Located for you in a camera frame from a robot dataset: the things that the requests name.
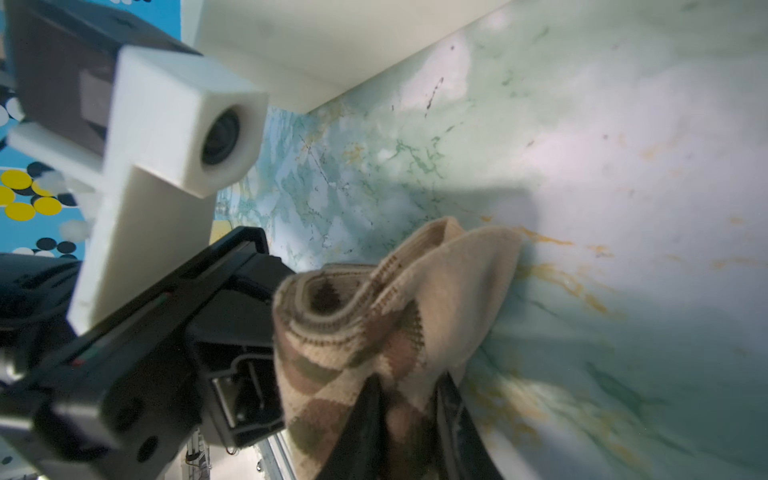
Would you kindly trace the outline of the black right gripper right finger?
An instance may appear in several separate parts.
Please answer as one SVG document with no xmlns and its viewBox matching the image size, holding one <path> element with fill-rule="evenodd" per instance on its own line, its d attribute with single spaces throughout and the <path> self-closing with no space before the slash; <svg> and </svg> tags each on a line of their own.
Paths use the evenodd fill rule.
<svg viewBox="0 0 768 480">
<path fill-rule="evenodd" d="M 435 385 L 440 479 L 502 480 L 449 373 Z"/>
</svg>

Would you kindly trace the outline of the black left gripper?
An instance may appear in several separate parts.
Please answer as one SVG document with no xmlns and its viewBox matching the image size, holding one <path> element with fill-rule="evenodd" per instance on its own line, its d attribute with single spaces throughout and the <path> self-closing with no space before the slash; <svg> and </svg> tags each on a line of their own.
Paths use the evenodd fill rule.
<svg viewBox="0 0 768 480">
<path fill-rule="evenodd" d="M 82 262 L 1 257 L 1 437 L 50 479 L 154 479 L 196 430 L 230 449 L 284 427 L 272 300 L 292 274 L 240 227 L 92 331 Z"/>
</svg>

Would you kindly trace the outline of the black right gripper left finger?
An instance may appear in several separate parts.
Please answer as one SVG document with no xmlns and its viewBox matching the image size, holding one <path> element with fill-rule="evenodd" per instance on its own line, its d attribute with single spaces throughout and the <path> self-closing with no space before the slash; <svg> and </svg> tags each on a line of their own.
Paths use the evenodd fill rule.
<svg viewBox="0 0 768 480">
<path fill-rule="evenodd" d="M 378 375 L 364 383 L 345 427 L 316 480 L 376 480 L 384 457 L 384 397 Z"/>
</svg>

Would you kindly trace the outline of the beige argyle sock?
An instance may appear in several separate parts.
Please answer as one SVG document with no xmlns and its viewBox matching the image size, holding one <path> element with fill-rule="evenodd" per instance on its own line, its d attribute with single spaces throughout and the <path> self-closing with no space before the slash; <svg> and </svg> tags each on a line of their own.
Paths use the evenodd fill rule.
<svg viewBox="0 0 768 480">
<path fill-rule="evenodd" d="M 375 265 L 286 278 L 272 302 L 275 368 L 295 472 L 316 477 L 365 381 L 383 389 L 383 479 L 437 475 L 434 388 L 460 381 L 507 295 L 512 229 L 429 222 Z"/>
</svg>

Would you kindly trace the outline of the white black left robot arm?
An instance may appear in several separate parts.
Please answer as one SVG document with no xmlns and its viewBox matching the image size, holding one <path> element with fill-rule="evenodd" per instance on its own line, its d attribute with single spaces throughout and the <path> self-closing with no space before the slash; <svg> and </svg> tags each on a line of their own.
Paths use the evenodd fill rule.
<svg viewBox="0 0 768 480">
<path fill-rule="evenodd" d="M 9 1 L 16 150 L 90 217 L 83 259 L 1 257 L 1 435 L 51 479 L 155 479 L 196 431 L 284 426 L 266 235 L 210 238 L 262 141 L 267 94 L 137 16 Z"/>
</svg>

